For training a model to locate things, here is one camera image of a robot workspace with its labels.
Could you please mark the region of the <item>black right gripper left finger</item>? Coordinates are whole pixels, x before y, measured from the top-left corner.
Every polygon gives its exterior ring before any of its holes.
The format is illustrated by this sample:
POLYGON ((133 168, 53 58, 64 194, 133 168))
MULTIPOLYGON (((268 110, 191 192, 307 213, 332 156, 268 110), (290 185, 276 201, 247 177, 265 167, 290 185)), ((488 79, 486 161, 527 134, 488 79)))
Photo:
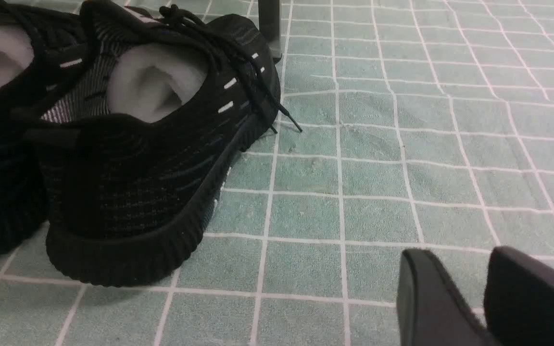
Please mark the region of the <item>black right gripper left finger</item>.
POLYGON ((405 249, 396 310, 402 346, 497 346, 471 311, 442 261, 427 249, 405 249))

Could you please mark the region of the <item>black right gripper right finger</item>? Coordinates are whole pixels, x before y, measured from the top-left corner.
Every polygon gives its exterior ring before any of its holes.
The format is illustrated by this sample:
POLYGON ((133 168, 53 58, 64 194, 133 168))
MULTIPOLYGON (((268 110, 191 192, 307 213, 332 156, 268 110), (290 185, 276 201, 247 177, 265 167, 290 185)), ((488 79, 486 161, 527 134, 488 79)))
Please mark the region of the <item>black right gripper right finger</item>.
POLYGON ((554 269, 513 247, 495 247, 483 308, 502 345, 554 346, 554 269))

